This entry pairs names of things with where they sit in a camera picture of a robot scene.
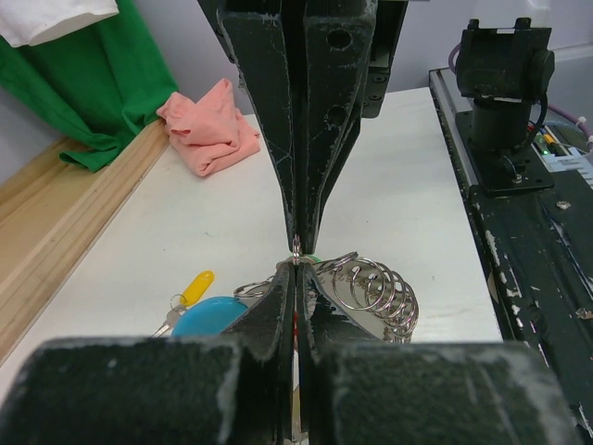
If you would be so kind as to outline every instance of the cable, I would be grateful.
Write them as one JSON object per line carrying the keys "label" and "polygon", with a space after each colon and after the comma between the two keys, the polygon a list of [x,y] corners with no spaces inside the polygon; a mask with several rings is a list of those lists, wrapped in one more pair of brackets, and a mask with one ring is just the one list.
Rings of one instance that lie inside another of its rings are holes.
{"label": "cable", "polygon": [[585,138],[587,139],[587,146],[590,150],[593,150],[593,133],[587,126],[587,119],[583,117],[577,118],[575,115],[555,105],[548,105],[548,109],[556,113],[557,115],[565,118],[567,121],[574,124],[576,128],[578,128],[581,132],[583,132]]}
{"label": "cable", "polygon": [[[453,71],[453,74],[455,74],[456,68],[457,68],[456,63],[455,63],[455,56],[457,55],[457,53],[460,52],[460,50],[461,50],[461,44],[458,44],[453,48],[451,53],[448,55],[448,67],[451,71]],[[559,116],[562,116],[563,118],[568,120],[570,123],[576,125],[576,128],[578,128],[585,135],[585,138],[587,139],[587,146],[589,147],[589,149],[591,151],[593,151],[593,132],[591,132],[591,130],[587,126],[587,119],[585,119],[584,117],[577,118],[576,116],[569,113],[568,111],[565,111],[562,108],[557,107],[555,105],[549,104],[548,100],[546,100],[545,107],[547,109],[549,109],[550,111],[558,114]]]}
{"label": "cable", "polygon": [[540,97],[539,103],[541,105],[541,110],[539,111],[539,118],[537,118],[537,122],[534,125],[534,129],[529,133],[524,145],[522,146],[531,146],[536,141],[536,136],[539,134],[539,132],[544,126],[544,121],[546,120],[546,113],[548,111],[548,95],[546,93],[544,93]]}
{"label": "cable", "polygon": [[453,51],[451,51],[451,54],[448,55],[448,67],[451,71],[453,71],[453,74],[455,74],[455,69],[457,68],[455,64],[455,56],[460,52],[460,50],[461,44],[457,44],[457,46],[453,48]]}

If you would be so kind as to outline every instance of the green object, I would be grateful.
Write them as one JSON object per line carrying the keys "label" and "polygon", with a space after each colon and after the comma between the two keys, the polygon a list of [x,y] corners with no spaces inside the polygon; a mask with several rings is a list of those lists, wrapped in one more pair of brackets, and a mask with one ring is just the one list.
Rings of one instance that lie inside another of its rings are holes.
{"label": "green object", "polygon": [[120,13],[53,42],[0,38],[0,84],[90,151],[60,158],[97,172],[157,118],[177,85],[132,0]]}

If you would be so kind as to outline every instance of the purple cable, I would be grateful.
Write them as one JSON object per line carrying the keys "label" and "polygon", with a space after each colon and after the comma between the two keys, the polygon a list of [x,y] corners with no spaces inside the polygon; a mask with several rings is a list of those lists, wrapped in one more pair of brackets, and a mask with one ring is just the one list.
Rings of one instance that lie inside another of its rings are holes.
{"label": "purple cable", "polygon": [[[455,56],[457,55],[457,53],[460,52],[460,49],[461,49],[461,44],[458,44],[457,46],[455,46],[453,48],[453,51],[451,51],[451,54],[448,55],[448,67],[451,71],[453,71],[453,74],[455,74],[455,69],[456,69]],[[581,122],[579,120],[579,118],[577,118],[576,116],[572,115],[568,111],[564,111],[560,107],[556,107],[555,105],[548,104],[548,109],[550,111],[558,114],[559,116],[562,116],[567,121],[574,124],[576,126],[576,128],[578,128],[581,132],[583,132],[583,134],[587,138],[587,145],[591,148],[591,150],[593,150],[593,139],[592,139],[593,133],[591,132],[591,130],[588,128],[588,126],[584,122]]]}

